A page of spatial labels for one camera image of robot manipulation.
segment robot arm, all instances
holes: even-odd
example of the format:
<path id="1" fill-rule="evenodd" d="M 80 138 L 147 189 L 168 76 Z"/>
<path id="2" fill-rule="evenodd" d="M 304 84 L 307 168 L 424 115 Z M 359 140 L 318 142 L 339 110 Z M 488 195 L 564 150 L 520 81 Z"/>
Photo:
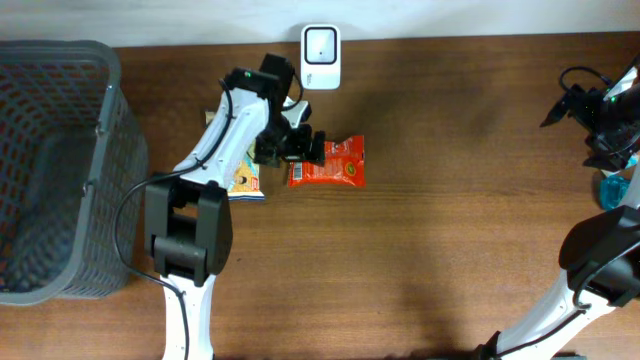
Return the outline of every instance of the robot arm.
<path id="1" fill-rule="evenodd" d="M 567 92 L 542 126 L 567 113 L 575 117 L 590 133 L 586 143 L 593 155 L 585 166 L 618 171 L 640 149 L 640 85 L 633 85 L 637 64 L 640 58 L 606 94 L 567 88 L 560 77 Z M 563 75 L 574 69 L 598 74 L 575 67 Z M 636 166 L 619 207 L 577 224 L 567 235 L 559 257 L 563 270 L 552 288 L 518 324 L 479 346 L 474 360 L 550 359 L 592 321 L 640 297 L 639 206 Z"/>
<path id="2" fill-rule="evenodd" d="M 213 358 L 213 286 L 233 239 L 226 189 L 251 144 L 256 142 L 254 162 L 263 165 L 278 166 L 281 158 L 324 162 L 324 133 L 312 138 L 311 127 L 303 124 L 311 114 L 308 102 L 294 104 L 287 98 L 293 77 L 291 64 L 270 54 L 260 71 L 236 68 L 225 77 L 212 124 L 174 171 L 197 168 L 146 188 L 145 251 L 154 259 L 154 270 L 183 294 L 185 303 L 183 315 L 176 294 L 165 288 L 164 360 L 184 359 L 187 351 L 190 360 Z M 197 218 L 173 211 L 187 204 L 197 206 Z"/>

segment red snack bag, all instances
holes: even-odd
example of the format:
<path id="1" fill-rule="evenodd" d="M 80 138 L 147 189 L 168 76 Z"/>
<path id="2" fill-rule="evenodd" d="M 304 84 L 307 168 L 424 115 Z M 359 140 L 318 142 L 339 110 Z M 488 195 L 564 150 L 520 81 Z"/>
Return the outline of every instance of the red snack bag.
<path id="1" fill-rule="evenodd" d="M 324 143 L 324 167 L 306 162 L 291 163 L 289 186 L 344 184 L 364 187 L 364 136 L 356 135 L 336 144 Z"/>

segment mesh basket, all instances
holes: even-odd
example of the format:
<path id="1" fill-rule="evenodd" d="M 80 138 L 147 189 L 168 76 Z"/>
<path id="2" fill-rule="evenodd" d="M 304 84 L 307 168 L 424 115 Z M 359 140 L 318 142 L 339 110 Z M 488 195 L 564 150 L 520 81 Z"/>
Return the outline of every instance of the mesh basket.
<path id="1" fill-rule="evenodd" d="M 0 42 L 0 303 L 98 298 L 125 285 L 117 202 L 147 173 L 147 145 L 107 46 Z M 140 195 L 124 209 L 131 260 Z"/>

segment wood grain surface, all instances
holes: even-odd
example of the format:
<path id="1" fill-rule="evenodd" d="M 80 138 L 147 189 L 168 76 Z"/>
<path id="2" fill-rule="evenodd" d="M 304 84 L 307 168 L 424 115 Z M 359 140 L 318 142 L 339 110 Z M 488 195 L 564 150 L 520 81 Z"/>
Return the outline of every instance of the wood grain surface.
<path id="1" fill-rule="evenodd" d="M 217 356 L 447 354 L 514 324 L 556 278 L 567 232 L 600 212 L 586 133 L 573 120 L 538 128 L 562 95 L 557 77 L 572 65 L 617 76 L 638 50 L 640 33 L 344 43 L 340 89 L 305 97 L 329 139 L 365 136 L 367 187 L 289 189 L 284 167 L 264 168 L 267 201 L 232 205 Z M 266 52 L 298 65 L 298 44 L 118 50 L 151 169 L 192 149 L 216 80 Z M 150 271 L 139 225 L 136 262 Z M 632 302 L 566 350 L 636 359 L 639 318 Z M 160 359 L 164 323 L 162 290 L 138 279 L 99 301 L 0 307 L 0 358 Z"/>

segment electrical cable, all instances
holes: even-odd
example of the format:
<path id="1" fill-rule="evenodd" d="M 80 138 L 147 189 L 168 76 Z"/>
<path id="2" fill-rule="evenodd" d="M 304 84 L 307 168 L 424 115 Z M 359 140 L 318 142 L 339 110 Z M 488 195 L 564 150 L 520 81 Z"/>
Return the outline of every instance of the electrical cable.
<path id="1" fill-rule="evenodd" d="M 587 66 L 572 66 L 572 67 L 570 67 L 570 68 L 565 69 L 565 70 L 562 72 L 562 74 L 560 74 L 560 78 L 558 79 L 558 83 L 560 84 L 560 87 L 561 87 L 564 91 L 567 91 L 567 92 L 572 92 L 573 90 L 571 90 L 571 88 L 569 88 L 569 87 L 564 83 L 564 77 L 565 77 L 568 73 L 570 73 L 570 72 L 572 72 L 572 71 L 586 71 L 586 72 L 588 72 L 588 73 L 590 73 L 590 74 L 592 74 L 592 75 L 595 75 L 595 76 L 599 77 L 599 78 L 600 78 L 600 80 L 602 80 L 602 82 L 603 82 L 605 85 L 607 85 L 607 86 L 611 85 L 611 82 L 612 82 L 612 81 L 611 81 L 611 79 L 609 79 L 608 77 L 606 77 L 606 76 L 602 75 L 601 73 L 597 72 L 596 70 L 594 70 L 594 69 L 592 69 L 592 68 L 590 68 L 590 67 L 587 67 Z"/>
<path id="2" fill-rule="evenodd" d="M 304 95 L 304 86 L 302 86 L 302 81 L 300 81 L 300 77 L 298 77 L 298 73 L 295 70 L 293 71 L 293 77 L 296 78 L 296 81 L 300 86 L 300 94 L 298 94 L 298 100 L 296 100 L 296 102 L 294 102 L 293 105 L 283 106 L 282 111 L 289 111 L 294 107 L 298 106 L 298 104 L 300 104 L 300 101 L 302 101 L 302 95 Z"/>
<path id="3" fill-rule="evenodd" d="M 535 340 L 531 340 L 529 342 L 526 342 L 524 344 L 520 344 L 516 347 L 513 347 L 509 350 L 505 350 L 499 354 L 496 355 L 497 359 L 501 359 L 504 356 L 507 356 L 509 354 L 512 354 L 516 351 L 520 351 L 522 349 L 528 348 L 530 346 L 534 346 L 536 344 L 539 344 L 545 340 L 547 340 L 548 338 L 552 337 L 553 335 L 557 334 L 560 330 L 564 329 L 567 325 L 569 325 L 573 320 L 577 319 L 580 315 L 584 315 L 586 314 L 587 311 L 586 310 L 578 310 L 576 312 L 574 312 L 573 314 L 571 314 L 571 316 L 569 316 L 568 318 L 566 318 L 560 325 L 556 326 L 553 330 L 549 331 L 548 333 L 540 336 L 539 338 L 535 339 Z"/>
<path id="4" fill-rule="evenodd" d="M 211 150 L 209 150 L 209 152 L 205 155 L 204 158 L 202 158 L 202 160 L 197 159 L 196 158 L 196 163 L 193 166 L 190 166 L 186 169 L 183 170 L 178 170 L 178 171 L 174 171 L 171 172 L 169 174 L 164 174 L 164 175 L 158 175 L 158 176 L 153 176 L 150 177 L 146 180 L 143 180 L 135 185 L 133 185 L 126 193 L 125 195 L 122 197 L 122 199 L 120 200 L 120 203 L 118 204 L 118 207 L 116 208 L 116 212 L 115 215 L 113 217 L 113 223 L 112 223 L 112 228 L 111 228 L 111 235 L 112 235 L 112 241 L 113 241 L 113 246 L 114 249 L 116 251 L 116 254 L 118 255 L 118 258 L 120 259 L 120 262 L 122 262 L 122 264 L 127 268 L 127 270 L 129 272 L 131 272 L 132 274 L 146 279 L 148 281 L 151 281 L 154 284 L 158 284 L 160 286 L 163 286 L 165 288 L 167 288 L 168 290 L 170 290 L 171 292 L 173 292 L 176 297 L 178 298 L 178 302 L 180 303 L 180 311 L 182 313 L 182 325 L 184 326 L 184 337 L 185 337 L 185 352 L 184 352 L 184 359 L 187 360 L 189 357 L 189 325 L 187 322 L 187 310 L 186 310 L 186 305 L 184 302 L 184 293 L 180 292 L 180 290 L 178 288 L 176 288 L 175 286 L 167 283 L 166 281 L 160 280 L 158 278 L 155 278 L 147 273 L 144 273 L 136 268 L 133 267 L 133 265 L 128 264 L 124 257 L 122 256 L 122 252 L 120 251 L 120 245 L 118 244 L 118 222 L 120 220 L 120 215 L 122 214 L 122 211 L 125 207 L 125 205 L 127 204 L 127 201 L 139 190 L 145 188 L 147 185 L 153 184 L 153 183 L 157 183 L 160 181 L 165 181 L 171 178 L 175 178 L 175 177 L 179 177 L 181 175 L 190 173 L 194 170 L 197 170 L 198 168 L 204 167 L 204 164 L 213 156 L 213 154 L 216 152 L 216 150 L 218 149 L 218 147 L 220 146 L 220 143 L 222 143 L 222 139 L 224 139 L 227 130 L 229 130 L 229 126 L 231 125 L 231 120 L 233 119 L 233 102 L 231 100 L 231 92 L 229 91 L 229 87 L 227 87 L 227 84 L 223 81 L 223 80 L 219 80 L 220 86 L 222 86 L 222 90 L 224 91 L 224 93 L 226 94 L 227 97 L 227 102 L 229 103 L 229 110 L 227 112 L 227 121 L 222 129 L 222 132 L 220 134 L 220 137 L 218 137 L 216 143 L 213 145 L 213 147 L 211 148 Z"/>

